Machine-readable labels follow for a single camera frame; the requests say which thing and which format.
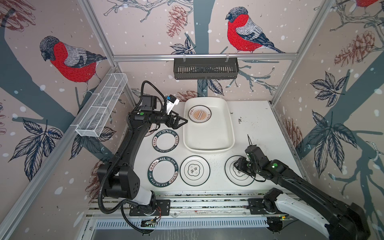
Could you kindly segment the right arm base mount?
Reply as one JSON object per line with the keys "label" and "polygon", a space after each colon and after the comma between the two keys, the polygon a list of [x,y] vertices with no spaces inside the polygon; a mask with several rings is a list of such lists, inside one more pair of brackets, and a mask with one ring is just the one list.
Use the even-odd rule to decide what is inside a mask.
{"label": "right arm base mount", "polygon": [[248,199],[248,207],[252,215],[279,215],[285,216],[286,213],[278,210],[275,202],[262,198]]}

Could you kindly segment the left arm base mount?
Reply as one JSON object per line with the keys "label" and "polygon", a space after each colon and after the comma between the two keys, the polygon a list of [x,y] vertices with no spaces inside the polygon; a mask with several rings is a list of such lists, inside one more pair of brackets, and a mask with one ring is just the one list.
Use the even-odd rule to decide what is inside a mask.
{"label": "left arm base mount", "polygon": [[170,208],[170,200],[156,200],[147,206],[132,206],[129,215],[130,217],[168,216],[170,214]]}

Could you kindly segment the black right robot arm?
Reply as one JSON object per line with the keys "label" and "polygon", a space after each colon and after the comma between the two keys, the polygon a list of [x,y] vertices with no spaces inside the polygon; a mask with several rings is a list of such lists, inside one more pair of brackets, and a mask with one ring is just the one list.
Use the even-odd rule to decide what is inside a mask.
{"label": "black right robot arm", "polygon": [[290,215],[329,240],[367,240],[371,236],[365,212],[357,204],[348,205],[324,193],[283,162],[270,161],[257,145],[248,146],[245,153],[246,157],[240,157],[234,163],[238,171],[252,178],[261,176],[299,198],[295,200],[272,188],[256,209],[270,214],[281,212]]}

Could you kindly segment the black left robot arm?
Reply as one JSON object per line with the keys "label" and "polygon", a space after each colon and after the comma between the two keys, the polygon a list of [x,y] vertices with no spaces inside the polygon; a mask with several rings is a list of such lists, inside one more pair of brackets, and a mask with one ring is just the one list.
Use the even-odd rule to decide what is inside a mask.
{"label": "black left robot arm", "polygon": [[160,111],[133,111],[128,115],[129,131],[115,156],[97,170],[100,181],[98,205],[105,214],[116,211],[124,204],[133,204],[151,211],[156,207],[153,191],[141,186],[141,180],[134,171],[140,146],[153,124],[162,124],[177,130],[188,122],[174,111],[163,114]]}

